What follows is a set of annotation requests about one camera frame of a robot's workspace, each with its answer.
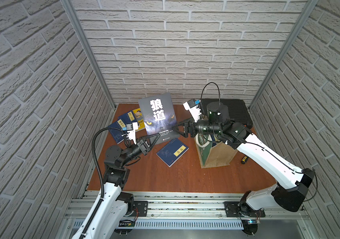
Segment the black cover book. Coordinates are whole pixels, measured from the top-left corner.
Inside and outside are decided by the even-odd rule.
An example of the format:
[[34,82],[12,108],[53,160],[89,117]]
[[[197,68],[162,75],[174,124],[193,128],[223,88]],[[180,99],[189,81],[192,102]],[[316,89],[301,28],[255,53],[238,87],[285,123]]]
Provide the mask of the black cover book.
[[138,103],[144,118],[147,134],[161,134],[157,144],[173,140],[180,136],[173,131],[173,126],[176,125],[177,118],[170,93],[142,98]]

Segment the yellow cartoon cover book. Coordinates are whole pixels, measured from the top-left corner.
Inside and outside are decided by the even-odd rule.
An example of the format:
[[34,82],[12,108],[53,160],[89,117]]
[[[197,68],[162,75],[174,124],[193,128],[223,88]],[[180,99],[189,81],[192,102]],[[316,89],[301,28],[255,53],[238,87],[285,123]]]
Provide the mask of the yellow cartoon cover book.
[[145,124],[141,109],[140,108],[134,109],[133,113],[139,125],[138,131],[143,130],[145,128]]

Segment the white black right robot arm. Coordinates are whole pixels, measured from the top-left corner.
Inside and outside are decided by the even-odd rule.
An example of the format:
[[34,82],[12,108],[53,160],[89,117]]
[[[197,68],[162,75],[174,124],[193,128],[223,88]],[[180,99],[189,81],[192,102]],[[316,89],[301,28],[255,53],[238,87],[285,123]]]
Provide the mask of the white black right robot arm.
[[314,180],[315,171],[301,169],[271,150],[248,127],[231,119],[228,107],[220,101],[213,105],[213,109],[207,114],[208,119],[204,120],[201,117],[201,100],[191,99],[185,102],[183,106],[192,117],[176,124],[174,131],[185,138],[195,137],[197,134],[213,134],[221,143],[250,157],[276,180],[276,184],[271,187],[247,191],[238,203],[238,213],[249,217],[261,209],[273,206],[297,212],[307,200],[306,195]]

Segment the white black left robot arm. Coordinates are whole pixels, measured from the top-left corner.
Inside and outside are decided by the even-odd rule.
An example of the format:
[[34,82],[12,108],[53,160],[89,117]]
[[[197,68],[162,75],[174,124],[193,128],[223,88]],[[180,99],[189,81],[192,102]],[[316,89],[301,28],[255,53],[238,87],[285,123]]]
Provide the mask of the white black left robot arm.
[[123,217],[133,212],[134,196],[122,191],[130,173],[127,166],[141,154],[147,155],[159,138],[160,134],[156,133],[139,138],[136,144],[126,149],[111,146],[106,151],[103,175],[95,160],[100,191],[84,222],[72,236],[74,239],[109,239]]

